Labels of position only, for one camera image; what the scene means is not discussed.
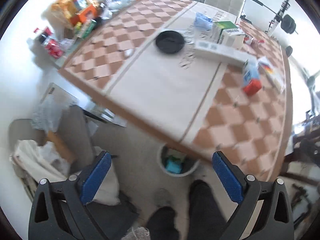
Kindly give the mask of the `checkered brown table mat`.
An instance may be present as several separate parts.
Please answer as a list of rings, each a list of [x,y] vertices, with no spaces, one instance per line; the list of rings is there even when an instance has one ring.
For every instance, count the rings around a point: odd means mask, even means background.
[[[235,16],[189,0],[140,0],[91,33],[71,53],[60,74],[94,102],[124,117],[180,151],[210,159],[222,151],[244,173],[260,180],[279,176],[291,133],[292,93],[286,55],[264,32],[241,22],[265,43],[243,51],[267,57],[285,80],[279,94],[263,70],[262,89],[242,90],[240,67],[197,57],[193,44],[175,55],[161,53],[155,39],[164,30],[193,30],[197,12],[217,20]],[[135,48],[126,59],[124,51]]]

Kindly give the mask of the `green white medicine box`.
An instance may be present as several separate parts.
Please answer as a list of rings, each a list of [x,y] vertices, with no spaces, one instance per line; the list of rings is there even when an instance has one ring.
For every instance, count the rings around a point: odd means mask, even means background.
[[[210,39],[212,42],[240,50],[245,32],[231,21],[214,22]]]

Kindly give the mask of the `red white snack wrapper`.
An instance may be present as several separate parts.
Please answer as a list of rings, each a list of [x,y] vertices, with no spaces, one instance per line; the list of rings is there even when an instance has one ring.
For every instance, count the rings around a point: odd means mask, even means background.
[[[257,40],[250,34],[245,34],[244,36],[244,44],[247,44],[249,46],[258,46],[263,43],[265,43],[264,40]]]

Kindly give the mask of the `teal green plastic bag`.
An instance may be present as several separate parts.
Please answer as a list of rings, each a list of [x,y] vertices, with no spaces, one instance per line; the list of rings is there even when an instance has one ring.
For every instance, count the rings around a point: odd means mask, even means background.
[[[165,163],[165,169],[169,173],[180,174],[183,168],[183,163],[184,163],[183,158],[178,158],[171,155],[167,157],[167,160]]]

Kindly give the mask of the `grey fabric chair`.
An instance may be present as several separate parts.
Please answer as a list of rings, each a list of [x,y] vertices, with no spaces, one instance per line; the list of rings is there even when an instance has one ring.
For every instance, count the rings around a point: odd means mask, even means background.
[[[14,120],[8,131],[9,145],[14,148],[19,140],[33,140],[39,146],[54,143],[58,154],[71,164],[71,172],[78,172],[93,163],[94,149],[87,125],[86,111],[77,105],[63,111],[57,132],[34,129],[30,119]]]

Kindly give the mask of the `left fuzzy slipper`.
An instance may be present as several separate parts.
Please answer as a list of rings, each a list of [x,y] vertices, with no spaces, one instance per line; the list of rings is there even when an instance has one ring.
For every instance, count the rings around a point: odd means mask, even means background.
[[[173,199],[171,193],[166,189],[159,189],[153,194],[154,204],[161,207],[172,207]]]

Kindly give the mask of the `long white toothpaste box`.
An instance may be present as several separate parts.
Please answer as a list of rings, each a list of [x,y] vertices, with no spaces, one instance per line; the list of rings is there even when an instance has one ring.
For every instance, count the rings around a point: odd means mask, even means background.
[[[197,57],[230,64],[240,68],[242,68],[247,61],[257,63],[257,59],[253,55],[236,50],[232,47],[204,40],[196,40],[194,42],[194,53]]]

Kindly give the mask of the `green white carton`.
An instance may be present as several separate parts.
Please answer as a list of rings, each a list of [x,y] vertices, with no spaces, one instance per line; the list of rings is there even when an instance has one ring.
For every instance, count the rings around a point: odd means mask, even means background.
[[[96,25],[97,25],[96,20],[90,20],[89,22],[86,22],[84,26],[81,28],[81,30],[79,31],[79,37],[86,38],[92,32],[92,30],[95,28]]]

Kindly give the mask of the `blue crumpled glove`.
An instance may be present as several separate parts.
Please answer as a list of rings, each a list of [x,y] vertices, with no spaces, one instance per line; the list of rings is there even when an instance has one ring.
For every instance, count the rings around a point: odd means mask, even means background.
[[[209,31],[212,29],[214,21],[207,15],[197,12],[195,16],[194,26]]]

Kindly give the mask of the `blue red small box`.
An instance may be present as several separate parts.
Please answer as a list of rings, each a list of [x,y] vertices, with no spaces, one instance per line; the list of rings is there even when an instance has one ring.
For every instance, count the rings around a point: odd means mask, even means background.
[[[242,72],[242,90],[247,96],[253,96],[262,89],[257,61],[252,59],[247,60],[244,64]]]

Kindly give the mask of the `white box german flag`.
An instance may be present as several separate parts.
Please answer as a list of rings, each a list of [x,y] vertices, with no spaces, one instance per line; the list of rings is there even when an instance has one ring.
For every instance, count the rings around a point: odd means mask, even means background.
[[[276,88],[279,94],[282,94],[285,89],[285,80],[277,67],[275,67],[267,57],[263,56],[258,59],[259,67],[265,72],[267,79],[272,86]]]

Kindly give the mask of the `small white paper scrap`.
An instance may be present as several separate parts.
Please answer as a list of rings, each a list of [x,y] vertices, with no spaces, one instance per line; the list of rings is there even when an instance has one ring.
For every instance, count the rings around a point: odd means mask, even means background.
[[[124,57],[128,59],[134,54],[134,52],[135,52],[135,48],[127,49],[124,51]]]

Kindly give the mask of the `silver foil blister pack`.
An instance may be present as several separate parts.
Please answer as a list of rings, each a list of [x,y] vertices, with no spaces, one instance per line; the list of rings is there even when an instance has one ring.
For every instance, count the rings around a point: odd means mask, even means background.
[[[178,30],[177,32],[183,36],[186,44],[194,44],[195,33],[193,30]]]

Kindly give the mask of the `white cloth bag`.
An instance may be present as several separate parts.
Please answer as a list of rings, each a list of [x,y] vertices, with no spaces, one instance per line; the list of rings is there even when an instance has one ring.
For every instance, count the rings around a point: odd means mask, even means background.
[[[69,177],[71,165],[57,153],[52,142],[39,146],[34,140],[19,140],[13,159],[36,182],[43,178],[50,182],[58,182]],[[119,182],[114,166],[110,167],[93,201],[108,206],[120,204]]]

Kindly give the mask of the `red cola can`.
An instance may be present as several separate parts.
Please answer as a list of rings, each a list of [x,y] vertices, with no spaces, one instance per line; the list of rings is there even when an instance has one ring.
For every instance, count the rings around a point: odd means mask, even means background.
[[[57,41],[54,39],[50,39],[44,48],[48,54],[55,59],[60,58],[64,53]]]

